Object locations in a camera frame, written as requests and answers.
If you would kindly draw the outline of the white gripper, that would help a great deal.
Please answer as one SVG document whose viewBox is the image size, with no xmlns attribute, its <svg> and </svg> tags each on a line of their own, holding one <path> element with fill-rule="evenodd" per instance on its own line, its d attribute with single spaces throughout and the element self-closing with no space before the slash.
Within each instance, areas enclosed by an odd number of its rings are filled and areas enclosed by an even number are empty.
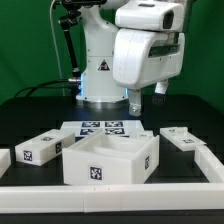
<svg viewBox="0 0 224 224">
<path fill-rule="evenodd" d="M 115 39 L 113 78 L 122 87 L 128 88 L 129 113 L 140 116 L 141 91 L 157 83 L 152 102 L 165 102 L 169 79 L 179 75 L 184 55 L 185 36 L 178 41 L 168 41 L 167 33 L 121 29 Z"/>
</svg>

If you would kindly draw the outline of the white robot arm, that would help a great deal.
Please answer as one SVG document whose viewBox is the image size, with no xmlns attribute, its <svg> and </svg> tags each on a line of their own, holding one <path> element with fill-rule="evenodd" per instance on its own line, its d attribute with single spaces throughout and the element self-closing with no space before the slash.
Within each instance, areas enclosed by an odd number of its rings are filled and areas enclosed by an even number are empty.
<svg viewBox="0 0 224 224">
<path fill-rule="evenodd" d="M 77 100 L 92 108 L 129 105 L 141 114 L 141 90 L 155 86 L 154 101 L 161 103 L 169 79 L 180 74 L 184 56 L 184 21 L 188 0 L 107 0 L 115 22 L 100 8 L 83 7 L 82 25 L 87 66 L 81 75 Z"/>
</svg>

